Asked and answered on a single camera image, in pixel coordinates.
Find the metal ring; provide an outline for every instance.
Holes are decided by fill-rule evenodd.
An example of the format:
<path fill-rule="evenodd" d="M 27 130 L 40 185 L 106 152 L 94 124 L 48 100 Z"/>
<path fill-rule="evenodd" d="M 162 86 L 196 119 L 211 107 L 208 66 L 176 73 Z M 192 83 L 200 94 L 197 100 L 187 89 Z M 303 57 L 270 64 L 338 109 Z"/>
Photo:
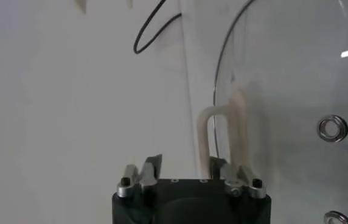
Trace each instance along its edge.
<path fill-rule="evenodd" d="M 330 211 L 324 215 L 324 224 L 336 224 L 339 221 L 342 224 L 348 224 L 347 216 L 337 211 Z"/>
<path fill-rule="evenodd" d="M 328 123 L 333 123 L 337 126 L 338 129 L 335 135 L 327 133 L 326 126 Z M 328 115 L 319 121 L 317 132 L 318 136 L 326 142 L 340 142 L 348 134 L 348 125 L 343 118 L 337 115 Z"/>

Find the metal clamp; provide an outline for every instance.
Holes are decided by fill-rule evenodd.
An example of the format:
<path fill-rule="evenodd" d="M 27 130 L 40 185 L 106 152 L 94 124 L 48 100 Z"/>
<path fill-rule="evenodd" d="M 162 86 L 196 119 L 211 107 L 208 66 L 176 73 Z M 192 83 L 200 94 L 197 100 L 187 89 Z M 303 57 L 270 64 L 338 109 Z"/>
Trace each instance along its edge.
<path fill-rule="evenodd" d="M 224 164 L 221 167 L 220 175 L 225 179 L 225 191 L 233 197 L 239 197 L 243 193 L 245 184 L 237 178 L 235 168 L 230 164 Z"/>
<path fill-rule="evenodd" d="M 266 187 L 261 179 L 252 179 L 251 185 L 248 187 L 249 195 L 252 198 L 262 199 L 266 197 Z"/>
<path fill-rule="evenodd" d="M 330 133 L 328 133 L 326 126 L 329 123 L 333 123 L 336 125 L 337 127 L 336 134 L 331 135 Z M 337 115 L 328 115 L 323 117 L 319 121 L 317 132 L 318 132 L 318 136 L 321 139 L 325 140 L 326 142 L 340 142 L 348 134 L 348 125 L 343 118 Z"/>
<path fill-rule="evenodd" d="M 324 224 L 348 224 L 348 218 L 340 212 L 330 211 L 324 215 Z"/>
<path fill-rule="evenodd" d="M 120 198 L 131 197 L 134 192 L 134 186 L 137 178 L 137 167 L 135 165 L 127 165 L 124 176 L 120 183 L 117 184 L 117 196 Z"/>
<path fill-rule="evenodd" d="M 142 192 L 153 189 L 153 187 L 158 183 L 155 179 L 154 173 L 154 165 L 152 163 L 145 163 L 139 181 Z"/>

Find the black wire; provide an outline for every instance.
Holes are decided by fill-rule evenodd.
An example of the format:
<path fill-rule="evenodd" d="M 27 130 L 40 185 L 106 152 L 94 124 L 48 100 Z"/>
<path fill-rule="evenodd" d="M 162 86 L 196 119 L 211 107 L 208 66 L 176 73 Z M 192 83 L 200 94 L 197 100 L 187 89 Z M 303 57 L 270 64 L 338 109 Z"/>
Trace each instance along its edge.
<path fill-rule="evenodd" d="M 220 55 L 218 56 L 218 62 L 216 67 L 216 73 L 215 73 L 215 81 L 213 86 L 213 106 L 216 106 L 216 85 L 217 85 L 217 79 L 218 79 L 218 72 L 220 70 L 221 61 L 223 59 L 225 47 L 227 46 L 229 36 L 231 36 L 232 31 L 234 30 L 235 25 L 237 24 L 237 21 L 239 21 L 240 17 L 242 17 L 243 13 L 247 10 L 247 8 L 254 2 L 255 0 L 248 0 L 243 7 L 239 10 L 238 14 L 236 14 L 234 20 L 232 21 L 231 25 L 229 26 L 228 32 L 225 35 L 223 45 L 220 50 Z M 214 136 L 215 136 L 215 147 L 216 147 L 216 155 L 217 158 L 220 157 L 218 152 L 218 145 L 217 145 L 217 132 L 216 132 L 216 117 L 213 117 L 213 128 L 214 128 Z"/>
<path fill-rule="evenodd" d="M 140 38 L 142 37 L 144 30 L 147 28 L 147 26 L 150 24 L 151 20 L 154 18 L 155 14 L 159 11 L 159 9 L 162 7 L 162 5 L 166 2 L 166 0 L 161 0 L 159 4 L 155 7 L 155 9 L 151 12 L 150 16 L 147 18 L 145 23 L 143 24 L 142 28 L 140 29 L 139 33 L 137 34 L 137 37 L 135 39 L 135 43 L 133 44 L 133 52 L 135 54 L 140 54 L 146 48 L 148 48 L 154 41 L 157 39 L 157 37 L 167 28 L 167 26 L 170 25 L 170 23 L 174 22 L 174 20 L 182 17 L 182 13 L 179 13 L 175 15 L 173 18 L 169 19 L 158 31 L 157 33 L 153 36 L 153 38 L 150 39 L 150 41 L 144 45 L 142 48 L 139 50 L 137 49 L 137 46 L 139 45 Z"/>

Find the transparent acrylic panel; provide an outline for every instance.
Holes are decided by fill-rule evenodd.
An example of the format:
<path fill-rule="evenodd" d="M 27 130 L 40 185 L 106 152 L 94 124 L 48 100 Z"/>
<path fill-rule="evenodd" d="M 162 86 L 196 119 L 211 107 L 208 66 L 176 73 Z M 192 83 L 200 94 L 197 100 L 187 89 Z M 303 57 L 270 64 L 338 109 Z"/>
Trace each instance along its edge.
<path fill-rule="evenodd" d="M 268 185 L 273 223 L 323 223 L 331 210 L 348 216 L 348 135 L 326 142 L 316 131 L 332 114 L 348 125 L 348 1 L 255 0 L 226 46 L 216 104 L 236 86 L 246 95 L 252 166 Z M 226 136 L 217 118 L 225 158 Z"/>

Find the black device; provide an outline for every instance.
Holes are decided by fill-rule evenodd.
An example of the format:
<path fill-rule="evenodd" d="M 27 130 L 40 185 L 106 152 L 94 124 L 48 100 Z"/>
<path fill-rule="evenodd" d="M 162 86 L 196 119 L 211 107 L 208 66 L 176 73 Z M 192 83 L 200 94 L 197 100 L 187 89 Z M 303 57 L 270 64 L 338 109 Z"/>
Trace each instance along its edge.
<path fill-rule="evenodd" d="M 112 197 L 114 224 L 270 224 L 271 199 L 262 180 L 250 184 L 223 159 L 211 157 L 211 179 L 159 179 L 162 156 L 141 174 L 128 165 Z"/>

